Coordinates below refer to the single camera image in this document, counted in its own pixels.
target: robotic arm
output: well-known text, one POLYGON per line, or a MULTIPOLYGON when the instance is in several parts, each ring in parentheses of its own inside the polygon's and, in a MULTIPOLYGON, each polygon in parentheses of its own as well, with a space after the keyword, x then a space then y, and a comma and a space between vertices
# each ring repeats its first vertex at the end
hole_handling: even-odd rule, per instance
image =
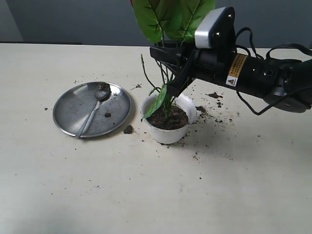
POLYGON ((280 110, 303 113, 312 106, 312 59, 275 59, 274 49, 298 49, 312 56, 312 51, 299 44, 285 44, 272 48, 264 59, 256 53, 249 28, 237 34, 234 29, 235 11, 223 7, 211 11, 195 32, 195 42, 180 45, 166 41, 150 47, 151 57, 164 64, 175 78, 168 83, 167 92, 179 96, 196 78, 237 92, 239 98, 256 115, 275 107, 280 110), (236 44, 237 37, 250 32, 250 51, 236 44), (244 49, 248 55, 240 54, 244 49), (240 92, 263 99, 268 106, 256 112, 240 92))

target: spoon handle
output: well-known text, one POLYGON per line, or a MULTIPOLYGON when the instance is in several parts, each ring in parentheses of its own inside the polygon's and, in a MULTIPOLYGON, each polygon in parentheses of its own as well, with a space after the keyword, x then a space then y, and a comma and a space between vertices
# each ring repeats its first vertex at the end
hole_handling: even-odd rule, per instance
POLYGON ((80 137, 81 137, 81 134, 82 134, 82 132, 83 132, 83 130, 84 130, 84 128, 85 128, 85 126, 86 126, 86 124, 87 124, 87 122, 88 122, 90 116, 91 116, 91 114, 96 110, 96 106, 97 106, 98 103, 100 103, 100 101, 96 101, 96 102, 94 103, 94 106, 93 106, 93 108, 92 108, 92 111, 90 111, 90 113, 88 114, 87 118, 86 118, 85 121, 83 122, 82 126, 80 127, 80 129, 79 129, 78 132, 76 133, 75 138, 80 138, 80 137))

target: metal spoon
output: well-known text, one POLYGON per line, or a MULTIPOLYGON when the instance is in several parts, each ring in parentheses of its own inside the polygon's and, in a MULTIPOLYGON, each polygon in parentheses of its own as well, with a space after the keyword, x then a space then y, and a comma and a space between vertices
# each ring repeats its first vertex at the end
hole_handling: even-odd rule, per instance
POLYGON ((82 126, 78 130, 78 132, 75 135, 75 138, 80 138, 83 130, 85 129, 85 126, 87 122, 89 121, 90 116, 97 110, 99 105, 101 104, 101 101, 106 99, 111 93, 110 85, 108 83, 102 82, 97 86, 96 91, 94 92, 94 96, 97 99, 97 101, 94 103, 94 106, 92 110, 90 111, 89 115, 87 116, 86 120, 83 122, 82 126))

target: potted plant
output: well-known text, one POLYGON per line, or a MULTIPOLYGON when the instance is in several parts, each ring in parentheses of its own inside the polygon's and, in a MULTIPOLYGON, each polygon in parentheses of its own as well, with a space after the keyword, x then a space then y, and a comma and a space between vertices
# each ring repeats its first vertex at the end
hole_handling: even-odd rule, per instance
MULTIPOLYGON (((138 25, 152 43, 162 42, 165 36, 177 46, 193 43, 195 31, 205 16, 215 9, 215 0, 130 0, 138 25)), ((167 93, 167 85, 174 80, 160 61, 156 60, 162 79, 161 87, 148 78, 141 55, 144 75, 153 89, 141 106, 142 120, 149 126, 153 138, 164 144, 179 141, 196 118, 192 100, 181 94, 174 98, 167 93)))

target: white plastic cup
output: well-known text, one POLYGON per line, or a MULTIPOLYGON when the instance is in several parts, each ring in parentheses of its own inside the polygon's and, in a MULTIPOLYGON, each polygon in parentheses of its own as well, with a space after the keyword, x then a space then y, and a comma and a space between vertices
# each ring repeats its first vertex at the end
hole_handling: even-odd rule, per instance
MULTIPOLYGON (((153 104, 154 100, 157 98, 157 95, 151 95, 145 99, 141 106, 141 117, 144 117, 145 112, 153 104)), ((181 94, 175 99, 176 106, 180 107, 185 111, 187 117, 189 118, 189 123, 182 128, 175 130, 164 130, 159 129, 151 125, 145 118, 143 121, 147 124, 149 132, 153 136, 154 140, 162 144, 173 144, 179 141, 187 132, 187 128, 190 124, 194 123, 196 120, 196 107, 191 99, 189 99, 184 94, 181 94)))

